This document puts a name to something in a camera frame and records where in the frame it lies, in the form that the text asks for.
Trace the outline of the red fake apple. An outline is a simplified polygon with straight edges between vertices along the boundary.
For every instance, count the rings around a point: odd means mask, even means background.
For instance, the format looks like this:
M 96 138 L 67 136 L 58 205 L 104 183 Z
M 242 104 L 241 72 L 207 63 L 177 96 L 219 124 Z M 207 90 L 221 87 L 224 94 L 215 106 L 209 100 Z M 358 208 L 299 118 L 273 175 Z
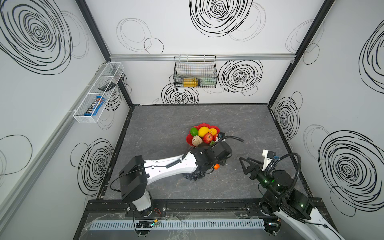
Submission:
M 203 142 L 206 144 L 210 144 L 213 141 L 213 135 L 211 133 L 207 133 L 203 137 Z

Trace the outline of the dark fake grape bunch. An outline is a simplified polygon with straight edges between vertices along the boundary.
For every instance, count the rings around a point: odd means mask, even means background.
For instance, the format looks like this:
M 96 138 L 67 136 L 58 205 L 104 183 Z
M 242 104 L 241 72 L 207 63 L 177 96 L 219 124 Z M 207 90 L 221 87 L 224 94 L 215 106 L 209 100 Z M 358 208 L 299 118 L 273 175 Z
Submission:
M 183 177 L 189 181 L 197 181 L 198 179 L 202 179 L 206 176 L 206 172 L 195 172 L 195 173 L 185 173 Z

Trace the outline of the yellow fake lemon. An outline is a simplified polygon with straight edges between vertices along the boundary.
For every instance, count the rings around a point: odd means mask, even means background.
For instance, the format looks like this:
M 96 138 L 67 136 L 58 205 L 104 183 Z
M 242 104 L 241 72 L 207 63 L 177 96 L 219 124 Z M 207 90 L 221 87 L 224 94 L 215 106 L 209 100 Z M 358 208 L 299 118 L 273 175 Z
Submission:
M 198 130 L 198 136 L 200 138 L 203 138 L 206 134 L 209 133 L 209 128 L 208 127 L 201 127 L 199 130 Z

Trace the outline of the small yellow fake pear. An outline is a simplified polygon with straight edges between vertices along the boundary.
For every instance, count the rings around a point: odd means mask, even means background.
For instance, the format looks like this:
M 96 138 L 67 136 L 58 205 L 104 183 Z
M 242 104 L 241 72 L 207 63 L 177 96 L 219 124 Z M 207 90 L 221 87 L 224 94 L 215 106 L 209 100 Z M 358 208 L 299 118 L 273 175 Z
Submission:
M 212 136 L 215 136 L 216 134 L 217 134 L 217 129 L 215 129 L 215 128 L 211 128 L 211 129 L 209 129 L 209 133 L 212 135 Z

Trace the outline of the green fake pepper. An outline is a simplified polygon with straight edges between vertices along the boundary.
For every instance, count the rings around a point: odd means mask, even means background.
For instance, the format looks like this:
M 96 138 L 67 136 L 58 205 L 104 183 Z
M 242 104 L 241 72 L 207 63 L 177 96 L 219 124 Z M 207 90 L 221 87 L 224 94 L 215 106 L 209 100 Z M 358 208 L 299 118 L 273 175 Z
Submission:
M 192 137 L 194 137 L 194 136 L 198 136 L 198 135 L 199 135 L 199 130 L 198 130 L 196 127 L 192 127 L 192 128 L 190 129 L 190 135 L 191 135 Z

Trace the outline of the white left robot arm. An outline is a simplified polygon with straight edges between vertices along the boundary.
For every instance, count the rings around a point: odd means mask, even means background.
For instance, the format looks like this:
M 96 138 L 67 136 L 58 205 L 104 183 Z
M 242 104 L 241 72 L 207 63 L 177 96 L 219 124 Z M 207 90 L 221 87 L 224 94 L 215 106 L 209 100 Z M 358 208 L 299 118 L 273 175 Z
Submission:
M 186 153 L 160 160 L 144 160 L 143 156 L 133 157 L 119 172 L 121 199 L 132 203 L 139 212 L 149 211 L 152 197 L 147 186 L 152 183 L 183 175 L 188 180 L 205 177 L 216 165 L 224 166 L 233 154 L 226 142 L 216 142 L 212 146 L 189 149 Z

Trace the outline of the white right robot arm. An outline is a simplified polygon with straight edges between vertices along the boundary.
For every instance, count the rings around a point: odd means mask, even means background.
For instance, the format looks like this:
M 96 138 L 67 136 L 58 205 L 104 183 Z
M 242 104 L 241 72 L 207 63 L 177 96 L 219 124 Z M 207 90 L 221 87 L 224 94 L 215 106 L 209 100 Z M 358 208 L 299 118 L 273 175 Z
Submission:
M 274 167 L 282 160 L 295 157 L 296 173 L 291 177 L 285 170 Z M 295 189 L 301 173 L 301 156 L 297 153 L 274 156 L 265 169 L 260 161 L 251 158 L 239 158 L 243 172 L 251 180 L 257 180 L 266 189 L 260 200 L 259 208 L 264 215 L 274 215 L 298 232 L 306 240 L 342 240 L 343 237 L 321 215 L 314 203 Z

